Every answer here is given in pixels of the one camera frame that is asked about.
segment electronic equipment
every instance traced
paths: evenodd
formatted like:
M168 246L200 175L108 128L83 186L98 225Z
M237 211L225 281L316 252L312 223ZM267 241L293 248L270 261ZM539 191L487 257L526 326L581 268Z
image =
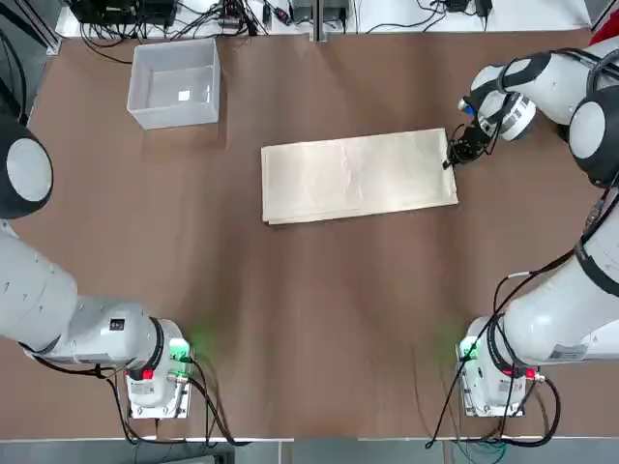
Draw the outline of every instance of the electronic equipment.
M175 0L71 0L69 7L85 24L149 23L167 27L176 16Z
M294 22L313 20L313 0L291 0L290 17ZM339 21L341 11L348 17L349 0L324 0L324 21Z
M488 17L492 11L492 0L475 0L475 14L479 17Z
M466 11L470 0L445 0L445 8L450 13L462 13Z

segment translucent plastic container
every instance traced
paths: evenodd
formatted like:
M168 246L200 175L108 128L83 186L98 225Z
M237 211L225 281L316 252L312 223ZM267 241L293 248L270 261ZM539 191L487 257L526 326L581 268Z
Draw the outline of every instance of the translucent plastic container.
M220 81L214 39L140 45L127 109L146 130L216 123Z

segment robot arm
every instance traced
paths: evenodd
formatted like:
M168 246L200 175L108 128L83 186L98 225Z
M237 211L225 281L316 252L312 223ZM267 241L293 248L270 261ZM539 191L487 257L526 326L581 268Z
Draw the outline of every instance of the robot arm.
M610 39L584 50L536 53L484 68L460 104L473 113L473 125L452 142L445 167L475 160L493 136L518 138L537 106L564 129L575 162L591 182L612 196L619 173L619 68L601 65L619 59L616 50L619 39ZM617 202L612 199L604 222L553 276L513 300L490 324L474 359L463 367L467 415L502 417L508 408L518 410L524 378L513 382L506 375L512 366L619 359ZM459 344L461 357L487 321L479 318L470 326Z
M619 68L611 61L612 69L594 79L590 71L596 60L612 59L611 52L619 59L617 49L619 38L613 38L583 50L540 52L481 70L459 105L474 114L473 125L452 143L446 167L476 160L494 136L510 141L524 135L538 107L558 125L591 181L607 186L619 169L613 148L619 135L609 129L619 123L614 121L619 118Z
M36 137L10 118L0 118L0 134L0 218L21 218L49 199L51 161ZM186 374L181 360L190 355L174 323L149 317L138 303L78 296L71 275L22 242L3 219L0 257L0 335L52 363L125 369L134 417L187 415L189 387L168 379Z

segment brown tabletop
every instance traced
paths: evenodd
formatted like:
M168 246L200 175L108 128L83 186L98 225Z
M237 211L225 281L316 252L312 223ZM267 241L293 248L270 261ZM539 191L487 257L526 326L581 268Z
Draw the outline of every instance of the brown tabletop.
M260 148L450 131L467 120L457 102L484 65L588 38L220 40L220 122L148 132L126 110L130 67L68 41L31 125L53 158L55 191L14 227L81 294L140 300L176 321L213 362L234 435L426 437L455 344L490 312L498 279L568 249L596 190L540 118L526 139L457 170L456 207L272 227L261 222ZM109 51L131 58L123 46ZM1 438L122 436L105 383L45 370L7 340L0 368ZM562 395L560 435L619 435L617 370L546 370ZM507 432L542 434L538 409L532 402ZM453 411L443 437L456 434ZM493 425L469 420L459 433ZM194 396L191 418L161 433L199 437L203 427Z

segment white cloth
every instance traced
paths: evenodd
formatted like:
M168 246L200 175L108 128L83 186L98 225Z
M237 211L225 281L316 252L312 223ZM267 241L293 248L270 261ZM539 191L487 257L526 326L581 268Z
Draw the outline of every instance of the white cloth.
M375 215L457 203L445 130L302 142L262 149L262 220Z

